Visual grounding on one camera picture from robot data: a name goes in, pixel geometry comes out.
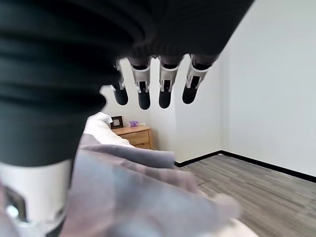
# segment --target black fingertip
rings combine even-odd
[[[150,106],[150,97],[149,97],[149,92],[141,92],[138,93],[138,103],[139,107],[142,108],[143,110],[146,110]]]
[[[171,101],[171,92],[168,92],[168,91],[162,92],[161,91],[159,94],[160,107],[162,107],[163,109],[168,108],[170,105],[170,101]]]
[[[56,229],[54,229],[52,232],[49,232],[48,234],[46,234],[46,237],[58,237],[63,229],[64,222],[65,220],[63,220],[62,223],[60,223],[59,226]]]
[[[128,102],[128,96],[126,89],[124,88],[123,90],[117,89],[114,91],[114,96],[118,104],[120,105],[126,105]]]
[[[182,94],[182,100],[185,104],[190,104],[194,101],[197,94],[197,89],[194,87],[187,88],[184,87],[183,94]]]

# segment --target wood-look floor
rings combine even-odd
[[[260,237],[316,237],[316,184],[227,156],[181,168],[200,189],[228,194],[242,208],[241,221]]]

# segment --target purple tissue box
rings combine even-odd
[[[131,127],[136,127],[138,126],[138,121],[130,121],[129,124]]]

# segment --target white bedsheet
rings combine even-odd
[[[101,144],[133,147],[128,140],[117,136],[106,123],[96,118],[88,119],[83,133],[94,136]]]
[[[117,136],[103,122],[95,118],[89,118],[84,132],[95,137],[101,144],[120,145],[133,147],[128,140]],[[258,237],[250,228],[238,220],[232,220],[231,223],[214,235],[206,234],[200,237]]]

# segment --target black sleeve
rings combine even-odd
[[[253,0],[0,1],[0,161],[74,158],[127,55],[219,54]]]

